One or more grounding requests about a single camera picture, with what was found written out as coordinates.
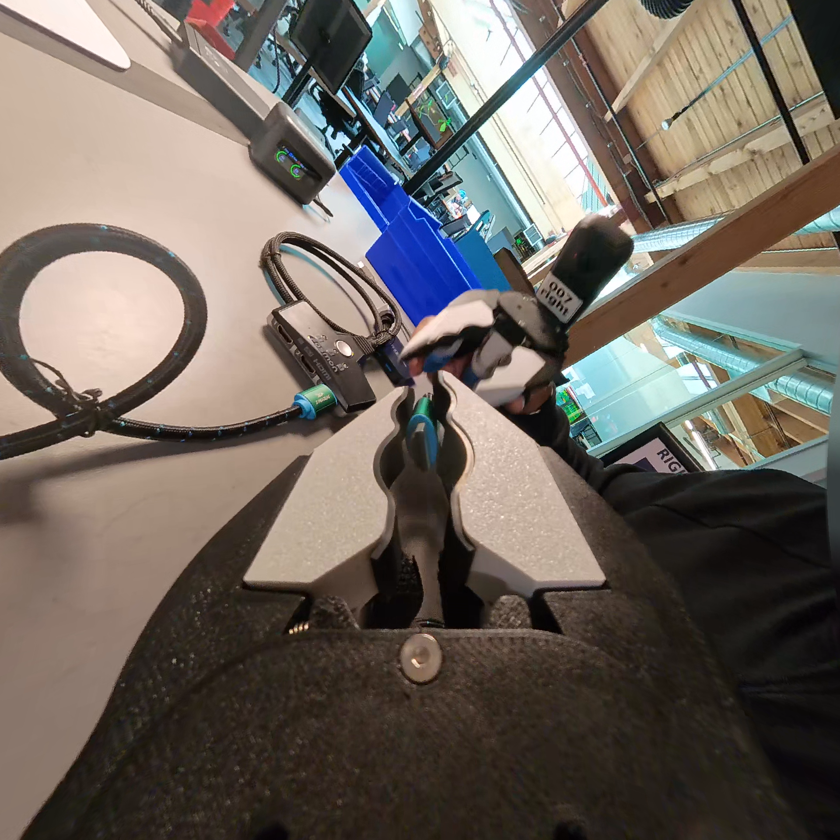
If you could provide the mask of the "silver ventilation duct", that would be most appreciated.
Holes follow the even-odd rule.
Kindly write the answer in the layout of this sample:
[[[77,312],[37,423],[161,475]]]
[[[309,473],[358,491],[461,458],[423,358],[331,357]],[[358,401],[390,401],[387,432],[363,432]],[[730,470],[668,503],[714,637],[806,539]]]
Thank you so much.
[[[662,344],[696,356],[698,359],[722,368],[730,377],[751,375],[770,359],[752,351],[737,349],[718,339],[700,336],[669,325],[662,318],[654,318],[650,325]],[[811,373],[803,366],[793,373],[784,374],[766,385],[785,398],[819,413],[829,415],[833,407],[833,385],[824,377]]]
[[[717,216],[692,220],[680,224],[658,227],[642,234],[636,234],[633,239],[634,253],[657,253],[679,249],[687,245],[694,238],[703,235],[721,221],[728,213]],[[795,230],[791,236],[828,235],[839,232],[839,206],[812,220],[809,224]]]

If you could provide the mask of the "white flat pad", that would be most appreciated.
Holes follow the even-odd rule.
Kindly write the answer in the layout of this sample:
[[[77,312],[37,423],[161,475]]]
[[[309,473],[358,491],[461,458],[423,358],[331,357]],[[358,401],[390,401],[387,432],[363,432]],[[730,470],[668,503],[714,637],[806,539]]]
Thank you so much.
[[[98,60],[126,71],[132,62],[126,50],[86,1],[2,1],[2,11],[45,35]]]

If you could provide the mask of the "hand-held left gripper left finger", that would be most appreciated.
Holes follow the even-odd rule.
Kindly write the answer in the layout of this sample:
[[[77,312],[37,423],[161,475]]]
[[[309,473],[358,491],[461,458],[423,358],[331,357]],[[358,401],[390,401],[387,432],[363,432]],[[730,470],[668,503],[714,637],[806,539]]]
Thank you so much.
[[[247,587],[337,596],[352,610],[374,598],[374,563],[394,539],[392,486],[413,405],[413,389],[397,387],[313,450],[245,573]]]

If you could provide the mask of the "black hdmi switch box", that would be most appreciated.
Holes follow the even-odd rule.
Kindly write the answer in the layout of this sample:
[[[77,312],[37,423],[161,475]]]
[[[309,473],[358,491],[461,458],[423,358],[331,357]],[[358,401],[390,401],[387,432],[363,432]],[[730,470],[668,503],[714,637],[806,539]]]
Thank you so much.
[[[268,316],[267,326],[271,338],[309,381],[328,387],[343,411],[357,413],[375,404],[359,342],[330,326],[311,304],[298,301],[279,307]]]

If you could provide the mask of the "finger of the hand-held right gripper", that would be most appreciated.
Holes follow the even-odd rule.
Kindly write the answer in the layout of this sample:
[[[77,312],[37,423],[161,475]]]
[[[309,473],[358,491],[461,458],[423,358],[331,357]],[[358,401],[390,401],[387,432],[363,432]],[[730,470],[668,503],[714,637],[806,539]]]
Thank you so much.
[[[469,290],[437,315],[417,324],[399,359],[409,371],[442,371],[464,367],[488,335],[495,320],[498,290]]]
[[[564,362],[564,335],[514,332],[499,325],[469,327],[469,389],[504,406],[551,385]]]

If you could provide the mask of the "black metal pole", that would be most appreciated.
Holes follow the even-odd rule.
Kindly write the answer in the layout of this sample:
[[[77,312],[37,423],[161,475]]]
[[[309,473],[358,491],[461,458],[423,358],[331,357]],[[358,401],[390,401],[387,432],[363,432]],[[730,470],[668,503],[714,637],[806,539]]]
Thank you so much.
[[[410,196],[418,194],[421,187],[444,163],[512,99],[526,82],[530,81],[536,72],[542,69],[550,58],[555,56],[605,5],[607,1],[583,2],[537,51],[522,62],[516,72],[480,106],[478,111],[468,118],[462,128],[445,141],[438,151],[404,183],[403,189],[406,194]]]

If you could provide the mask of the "person's right forearm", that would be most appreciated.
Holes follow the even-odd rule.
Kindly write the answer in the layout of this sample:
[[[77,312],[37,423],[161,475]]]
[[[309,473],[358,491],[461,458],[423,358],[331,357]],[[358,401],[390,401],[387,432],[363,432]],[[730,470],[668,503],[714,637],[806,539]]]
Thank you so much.
[[[785,796],[815,838],[839,836],[837,576],[826,491],[774,469],[665,475],[605,467],[556,401],[520,416],[677,583],[738,687]]]

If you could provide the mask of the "dark blue adapter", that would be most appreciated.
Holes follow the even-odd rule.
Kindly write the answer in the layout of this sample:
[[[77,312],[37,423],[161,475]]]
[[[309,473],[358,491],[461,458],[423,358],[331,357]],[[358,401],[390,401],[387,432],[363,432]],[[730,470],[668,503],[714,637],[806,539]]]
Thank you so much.
[[[411,376],[409,358],[423,358],[422,375],[435,376],[443,370],[462,349],[463,340],[444,337],[432,342],[422,342],[418,337],[400,343],[391,339],[374,350],[374,360],[381,366],[390,382],[395,386],[414,385]]]

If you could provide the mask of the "blue plastic bin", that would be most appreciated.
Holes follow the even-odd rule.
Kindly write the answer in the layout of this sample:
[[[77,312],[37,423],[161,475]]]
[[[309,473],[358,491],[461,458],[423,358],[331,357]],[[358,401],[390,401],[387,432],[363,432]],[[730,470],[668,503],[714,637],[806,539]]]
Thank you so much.
[[[441,235],[437,219],[401,187],[374,206],[373,219],[380,235],[365,256],[411,323],[482,288],[455,244]]]
[[[339,174],[381,233],[409,204],[403,186],[366,146],[351,155]]]

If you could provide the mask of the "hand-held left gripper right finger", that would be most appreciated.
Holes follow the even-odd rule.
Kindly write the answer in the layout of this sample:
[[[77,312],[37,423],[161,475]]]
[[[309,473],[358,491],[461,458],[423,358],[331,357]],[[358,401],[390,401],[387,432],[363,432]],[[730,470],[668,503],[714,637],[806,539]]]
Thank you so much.
[[[456,580],[487,606],[602,588],[606,575],[541,447],[450,373],[437,375],[436,408],[454,535],[444,563]]]

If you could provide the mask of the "wooden beam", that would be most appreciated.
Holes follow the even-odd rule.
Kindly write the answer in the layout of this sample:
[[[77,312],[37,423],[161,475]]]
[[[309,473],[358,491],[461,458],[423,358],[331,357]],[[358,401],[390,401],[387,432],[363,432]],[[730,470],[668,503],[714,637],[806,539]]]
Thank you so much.
[[[623,336],[748,259],[832,210],[839,203],[839,147],[782,182],[688,244],[633,283],[599,300],[570,330],[565,366]]]

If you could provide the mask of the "long black box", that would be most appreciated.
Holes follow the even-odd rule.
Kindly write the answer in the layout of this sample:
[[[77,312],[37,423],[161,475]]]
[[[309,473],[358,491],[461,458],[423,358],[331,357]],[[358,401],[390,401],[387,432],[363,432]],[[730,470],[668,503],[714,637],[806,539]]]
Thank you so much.
[[[279,101],[222,56],[187,23],[176,30],[170,56],[175,73],[251,140]]]

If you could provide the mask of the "black framed sign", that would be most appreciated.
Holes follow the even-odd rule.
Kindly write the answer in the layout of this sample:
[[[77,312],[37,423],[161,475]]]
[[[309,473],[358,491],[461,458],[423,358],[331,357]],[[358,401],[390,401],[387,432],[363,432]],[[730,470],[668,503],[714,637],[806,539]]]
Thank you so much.
[[[664,423],[645,429],[598,458],[604,466],[629,465],[665,475],[703,471]]]

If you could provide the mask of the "person's right hand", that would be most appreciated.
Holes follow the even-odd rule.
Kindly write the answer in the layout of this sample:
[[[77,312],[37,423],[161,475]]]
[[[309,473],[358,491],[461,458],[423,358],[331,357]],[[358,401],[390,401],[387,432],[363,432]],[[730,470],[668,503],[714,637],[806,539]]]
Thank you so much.
[[[531,389],[510,404],[505,406],[506,411],[512,415],[532,415],[537,413],[545,403],[553,403],[555,401],[556,387],[554,383],[542,386],[540,388]]]

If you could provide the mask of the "black computer monitor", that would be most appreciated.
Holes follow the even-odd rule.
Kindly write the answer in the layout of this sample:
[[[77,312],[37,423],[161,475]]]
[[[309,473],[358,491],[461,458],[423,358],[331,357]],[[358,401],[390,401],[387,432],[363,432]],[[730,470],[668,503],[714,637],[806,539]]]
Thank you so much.
[[[306,1],[290,27],[289,40],[325,90],[339,93],[372,39],[354,1]]]

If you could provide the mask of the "black power station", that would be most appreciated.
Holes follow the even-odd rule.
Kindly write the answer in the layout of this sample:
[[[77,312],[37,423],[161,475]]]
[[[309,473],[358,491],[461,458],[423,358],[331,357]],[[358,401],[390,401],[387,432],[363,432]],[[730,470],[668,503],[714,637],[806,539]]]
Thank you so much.
[[[302,206],[314,203],[336,175],[321,134],[279,101],[257,125],[248,142],[255,167]]]

